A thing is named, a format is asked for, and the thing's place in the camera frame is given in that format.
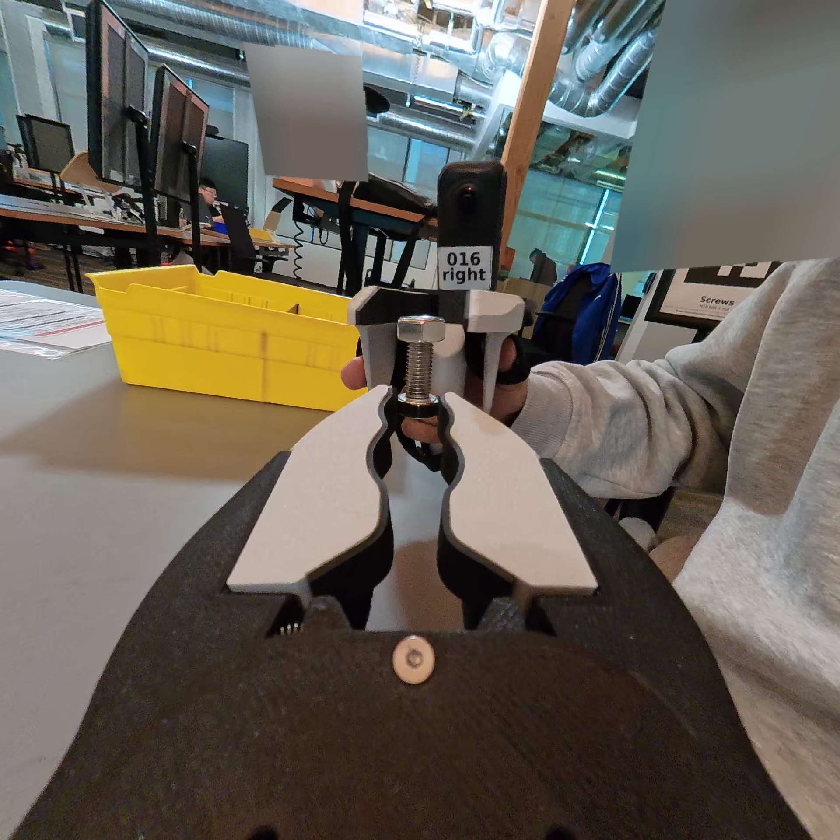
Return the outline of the person's grey sweatshirt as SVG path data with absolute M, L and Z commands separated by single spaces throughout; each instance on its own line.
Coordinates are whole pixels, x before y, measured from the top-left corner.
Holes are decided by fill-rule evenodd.
M 676 578 L 772 780 L 839 837 L 838 259 L 784 264 L 665 362 L 730 433 L 721 506 Z

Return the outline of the silver hex bolt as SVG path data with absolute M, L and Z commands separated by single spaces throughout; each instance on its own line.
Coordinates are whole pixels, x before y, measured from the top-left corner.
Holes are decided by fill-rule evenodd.
M 396 337 L 404 343 L 431 343 L 445 340 L 446 321 L 437 316 L 420 314 L 399 318 Z

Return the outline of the steel hex bolt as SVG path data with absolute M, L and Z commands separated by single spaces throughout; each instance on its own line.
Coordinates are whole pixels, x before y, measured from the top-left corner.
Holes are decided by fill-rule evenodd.
M 434 347 L 427 341 L 404 341 L 404 387 L 396 398 L 399 417 L 421 420 L 436 417 L 439 398 L 432 393 Z

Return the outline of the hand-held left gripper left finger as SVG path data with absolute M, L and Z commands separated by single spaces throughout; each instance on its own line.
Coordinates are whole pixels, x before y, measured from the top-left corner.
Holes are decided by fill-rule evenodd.
M 389 507 L 374 451 L 391 397 L 378 385 L 295 443 L 227 578 L 231 592 L 312 597 L 317 579 L 382 536 Z

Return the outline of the small black monitor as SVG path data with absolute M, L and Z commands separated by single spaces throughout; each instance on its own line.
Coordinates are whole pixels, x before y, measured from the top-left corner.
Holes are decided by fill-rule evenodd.
M 28 168 L 60 175 L 75 154 L 69 124 L 32 114 L 16 119 Z

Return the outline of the person's right hand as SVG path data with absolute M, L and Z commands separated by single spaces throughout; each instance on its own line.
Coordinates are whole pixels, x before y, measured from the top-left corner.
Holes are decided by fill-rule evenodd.
M 496 389 L 490 415 L 505 425 L 512 425 L 520 414 L 528 393 L 530 368 L 527 356 L 516 335 L 505 338 L 501 347 Z M 351 391 L 366 388 L 366 372 L 361 356 L 352 358 L 341 370 L 341 382 Z M 438 445 L 438 421 L 434 418 L 402 421 L 402 432 L 420 444 Z

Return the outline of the dark wide monitor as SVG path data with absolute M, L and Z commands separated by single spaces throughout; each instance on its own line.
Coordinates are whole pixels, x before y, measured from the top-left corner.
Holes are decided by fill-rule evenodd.
M 249 208 L 248 144 L 206 136 L 200 178 L 215 184 L 220 203 L 246 211 Z

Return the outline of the yellow plastic bin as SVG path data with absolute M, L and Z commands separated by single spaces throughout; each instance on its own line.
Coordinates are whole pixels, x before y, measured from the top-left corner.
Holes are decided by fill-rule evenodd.
M 326 412 L 362 394 L 348 298 L 193 265 L 88 278 L 124 383 Z

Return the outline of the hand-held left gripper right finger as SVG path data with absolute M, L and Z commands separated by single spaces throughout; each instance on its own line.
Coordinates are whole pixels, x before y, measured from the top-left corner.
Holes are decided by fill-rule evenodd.
M 444 453 L 455 457 L 442 506 L 448 543 L 511 584 L 518 601 L 592 595 L 594 573 L 536 453 L 455 393 L 440 406 Z

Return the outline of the framed marker sign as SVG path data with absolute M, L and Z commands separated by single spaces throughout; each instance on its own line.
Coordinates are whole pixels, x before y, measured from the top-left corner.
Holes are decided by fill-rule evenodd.
M 765 261 L 659 272 L 645 320 L 710 331 L 780 266 Z

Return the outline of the black bag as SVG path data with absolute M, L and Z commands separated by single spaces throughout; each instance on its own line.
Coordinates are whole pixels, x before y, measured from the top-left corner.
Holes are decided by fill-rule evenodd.
M 437 204 L 434 199 L 415 192 L 401 182 L 369 173 L 366 181 L 350 180 L 338 183 L 338 193 L 348 193 L 351 198 L 390 207 L 422 216 L 436 217 Z

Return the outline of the black office chair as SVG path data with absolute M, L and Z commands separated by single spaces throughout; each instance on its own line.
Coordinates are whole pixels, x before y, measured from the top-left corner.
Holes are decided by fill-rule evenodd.
M 604 510 L 616 522 L 625 518 L 635 518 L 646 522 L 654 532 L 657 532 L 675 492 L 674 487 L 669 487 L 657 497 L 627 500 L 610 499 L 605 502 Z
M 246 216 L 235 205 L 222 208 L 222 217 L 229 239 L 229 268 L 247 277 L 272 273 L 274 264 L 282 257 L 277 248 L 265 253 L 254 245 Z

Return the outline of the long wooden office desk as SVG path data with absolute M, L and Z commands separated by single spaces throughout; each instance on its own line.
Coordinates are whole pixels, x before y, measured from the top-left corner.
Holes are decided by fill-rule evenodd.
M 82 206 L 2 195 L 2 279 L 92 294 L 87 274 L 168 264 L 193 255 L 189 228 L 143 224 L 89 213 Z

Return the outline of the silver ventilation ducts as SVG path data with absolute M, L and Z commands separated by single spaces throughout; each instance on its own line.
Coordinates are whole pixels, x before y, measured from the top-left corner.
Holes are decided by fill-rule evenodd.
M 410 96 L 488 110 L 524 78 L 542 2 L 116 2 L 240 44 L 359 53 L 365 72 Z M 664 2 L 572 2 L 547 103 L 585 122 L 612 111 L 648 68 Z

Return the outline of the blue jacket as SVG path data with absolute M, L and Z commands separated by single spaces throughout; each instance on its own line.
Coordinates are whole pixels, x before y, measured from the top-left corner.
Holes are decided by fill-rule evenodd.
M 531 363 L 611 360 L 622 304 L 622 282 L 609 264 L 576 266 L 543 300 L 528 346 Z

